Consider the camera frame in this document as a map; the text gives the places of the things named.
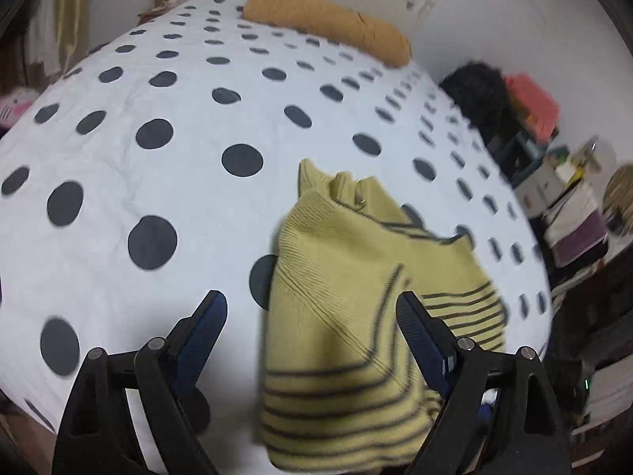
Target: stuffed toy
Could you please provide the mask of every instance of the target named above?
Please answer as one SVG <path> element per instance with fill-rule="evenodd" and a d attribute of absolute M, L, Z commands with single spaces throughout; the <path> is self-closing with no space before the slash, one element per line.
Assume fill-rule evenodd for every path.
<path fill-rule="evenodd" d="M 33 104 L 39 93 L 29 87 L 16 87 L 0 98 L 0 128 L 10 129 Z"/>

